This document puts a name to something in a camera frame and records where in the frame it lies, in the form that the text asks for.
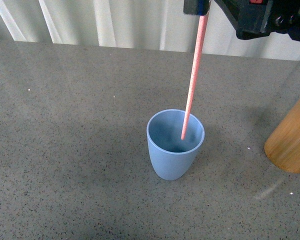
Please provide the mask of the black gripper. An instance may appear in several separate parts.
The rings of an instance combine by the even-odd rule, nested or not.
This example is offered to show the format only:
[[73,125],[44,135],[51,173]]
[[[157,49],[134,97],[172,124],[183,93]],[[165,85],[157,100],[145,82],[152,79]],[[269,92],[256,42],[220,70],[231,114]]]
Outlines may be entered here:
[[300,0],[217,0],[240,40],[287,34],[300,42]]

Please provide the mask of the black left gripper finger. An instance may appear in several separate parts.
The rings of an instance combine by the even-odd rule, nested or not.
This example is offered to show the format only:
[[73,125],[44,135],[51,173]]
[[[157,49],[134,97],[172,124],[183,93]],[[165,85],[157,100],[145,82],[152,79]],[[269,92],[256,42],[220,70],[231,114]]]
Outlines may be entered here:
[[185,15],[205,16],[210,9],[210,0],[184,0],[183,13]]

